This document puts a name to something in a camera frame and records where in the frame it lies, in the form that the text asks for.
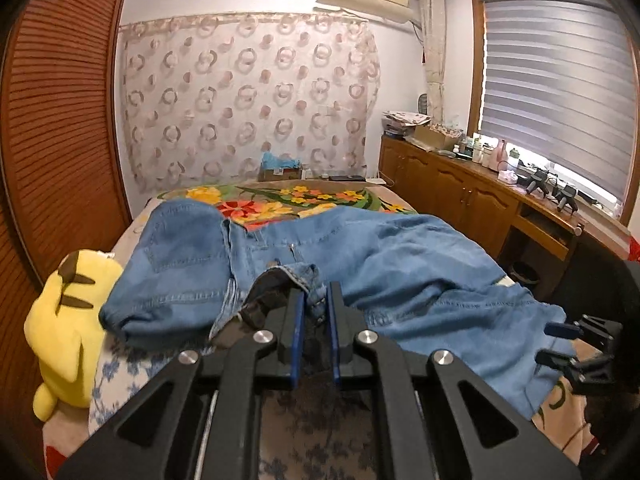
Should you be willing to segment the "beige hanging curtain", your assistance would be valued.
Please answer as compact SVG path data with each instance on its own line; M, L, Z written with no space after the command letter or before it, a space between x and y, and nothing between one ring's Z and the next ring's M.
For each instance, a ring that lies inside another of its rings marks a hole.
M419 2L427 110L433 122L442 122L446 60L446 3L445 0L419 0Z

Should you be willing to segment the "blue floral white quilt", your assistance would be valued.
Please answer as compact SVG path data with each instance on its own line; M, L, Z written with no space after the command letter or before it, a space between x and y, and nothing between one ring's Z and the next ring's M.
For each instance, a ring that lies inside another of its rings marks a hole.
M102 344L91 390L89 436L99 430L183 350L195 350L206 356L214 351L214 347L211 344L188 344L177 350L147 352L128 347L111 334L107 334Z

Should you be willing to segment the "stack of papers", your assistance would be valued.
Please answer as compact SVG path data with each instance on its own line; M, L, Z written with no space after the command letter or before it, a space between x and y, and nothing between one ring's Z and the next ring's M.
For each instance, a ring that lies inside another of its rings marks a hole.
M416 130L417 126L425 126L430 121L431 116L400 110L388 110L382 116L384 133L398 138L408 136Z

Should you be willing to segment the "pink bottle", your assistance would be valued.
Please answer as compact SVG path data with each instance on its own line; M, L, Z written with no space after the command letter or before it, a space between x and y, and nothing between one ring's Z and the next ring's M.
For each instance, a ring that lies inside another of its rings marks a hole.
M508 153L506 152L506 140L500 139L489 156L488 168L491 171L499 172L507 170Z

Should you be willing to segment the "patterned headboard curtain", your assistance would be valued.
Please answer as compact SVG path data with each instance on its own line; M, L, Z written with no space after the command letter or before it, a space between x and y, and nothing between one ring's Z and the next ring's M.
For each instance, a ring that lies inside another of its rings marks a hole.
M248 180L266 158L363 174L381 65L369 24L223 13L122 26L119 96L142 192Z

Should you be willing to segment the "cardboard box on cabinet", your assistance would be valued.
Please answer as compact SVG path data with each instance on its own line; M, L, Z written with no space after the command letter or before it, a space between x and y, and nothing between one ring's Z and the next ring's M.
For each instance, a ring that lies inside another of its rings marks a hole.
M462 136L462 131L439 124L426 124L416 126L413 136L434 150L451 151Z

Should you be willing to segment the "cardboard box with blue cloth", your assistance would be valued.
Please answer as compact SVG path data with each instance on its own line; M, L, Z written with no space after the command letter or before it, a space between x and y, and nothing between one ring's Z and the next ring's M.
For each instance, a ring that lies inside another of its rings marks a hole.
M300 180L302 174L303 166L298 159L265 152L260 160L257 179L260 182Z

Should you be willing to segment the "blue denim jeans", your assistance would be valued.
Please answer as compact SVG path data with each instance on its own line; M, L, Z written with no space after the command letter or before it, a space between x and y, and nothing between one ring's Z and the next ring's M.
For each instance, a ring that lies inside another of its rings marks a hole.
M574 348L544 333L565 320L563 309L503 277L480 245L428 214L338 206L250 230L178 198L153 210L100 321L131 348L180 349L213 338L235 315L259 328L293 288L321 323L338 283L370 330L408 351L451 351L530 417L559 377L536 363L537 352Z

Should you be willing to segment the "wooden side cabinet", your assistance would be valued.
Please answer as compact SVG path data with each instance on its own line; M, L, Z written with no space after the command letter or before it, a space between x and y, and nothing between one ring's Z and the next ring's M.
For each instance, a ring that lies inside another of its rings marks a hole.
M614 240L586 217L585 209L559 211L540 193L528 195L474 162L383 136L378 171L416 211L448 222L504 270L524 263L543 283L551 283L562 278L572 261L628 258L629 238Z

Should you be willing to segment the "brown louvered wardrobe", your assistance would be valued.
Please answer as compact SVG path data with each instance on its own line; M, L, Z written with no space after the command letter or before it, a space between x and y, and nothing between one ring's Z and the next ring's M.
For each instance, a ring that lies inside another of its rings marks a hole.
M124 0L1 0L1 474L46 474L23 325L73 250L129 226L115 131Z

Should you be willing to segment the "yellow plush toy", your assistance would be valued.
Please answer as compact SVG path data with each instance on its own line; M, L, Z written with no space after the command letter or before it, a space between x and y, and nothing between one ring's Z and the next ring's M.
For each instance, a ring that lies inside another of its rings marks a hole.
M32 400L40 422L52 416L58 402L88 408L105 336L99 313L121 275L112 254L71 252L32 304L24 334L42 377Z

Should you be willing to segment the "grey zebra window blind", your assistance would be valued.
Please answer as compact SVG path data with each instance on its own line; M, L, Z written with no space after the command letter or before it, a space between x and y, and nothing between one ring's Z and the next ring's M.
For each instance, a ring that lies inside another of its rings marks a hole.
M626 29L612 6L606 0L480 1L480 133L623 198L637 90Z

